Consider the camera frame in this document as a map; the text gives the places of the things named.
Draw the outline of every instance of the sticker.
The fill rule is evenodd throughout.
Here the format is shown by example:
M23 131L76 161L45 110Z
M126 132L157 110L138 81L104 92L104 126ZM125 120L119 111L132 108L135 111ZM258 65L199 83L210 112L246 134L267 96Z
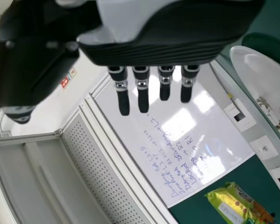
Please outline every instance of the sticker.
M69 82L70 82L69 79L68 79L67 77L65 77L65 78L61 81L62 87L65 88Z
M244 219L225 202L220 204L219 210L234 224L242 224L244 222Z
M76 69L75 69L74 67L72 67L72 68L70 69L69 73L70 73L70 77L73 78L73 77L76 75L77 71L76 71Z
M71 77L70 77L69 73L66 74L66 77L68 78L69 81L71 80Z

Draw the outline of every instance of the robotic hand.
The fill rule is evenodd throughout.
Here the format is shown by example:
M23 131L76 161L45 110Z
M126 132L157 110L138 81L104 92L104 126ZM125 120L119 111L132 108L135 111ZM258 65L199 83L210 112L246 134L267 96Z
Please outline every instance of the robotic hand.
M181 101L190 101L199 65L247 30L264 0L19 0L0 20L0 108L18 123L61 82L81 49L115 81L129 114L126 66L139 108L148 111L149 67L158 66L167 100L182 65Z

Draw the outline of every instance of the snack package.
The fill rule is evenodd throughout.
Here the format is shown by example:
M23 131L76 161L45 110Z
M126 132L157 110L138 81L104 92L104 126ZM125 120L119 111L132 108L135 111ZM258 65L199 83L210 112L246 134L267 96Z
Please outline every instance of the snack package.
M274 218L236 183L226 183L205 195L229 224L274 224Z

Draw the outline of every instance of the perforated metal panel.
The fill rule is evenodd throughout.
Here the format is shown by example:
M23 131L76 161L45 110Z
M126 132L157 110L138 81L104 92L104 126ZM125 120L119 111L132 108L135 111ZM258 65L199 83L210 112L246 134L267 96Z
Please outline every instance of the perforated metal panel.
M91 136L80 115L62 135L81 175L115 224L149 224Z

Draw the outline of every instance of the whiteboard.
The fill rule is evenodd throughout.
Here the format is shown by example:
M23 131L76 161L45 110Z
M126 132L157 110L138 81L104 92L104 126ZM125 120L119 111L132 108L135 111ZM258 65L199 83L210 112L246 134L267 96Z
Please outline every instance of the whiteboard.
M191 102L180 102L180 67L173 73L167 102L159 99L157 68L151 68L147 114L138 109L138 91L131 68L128 75L129 116L120 114L112 82L95 100L167 207L202 190L254 155L239 130L199 82L193 87Z

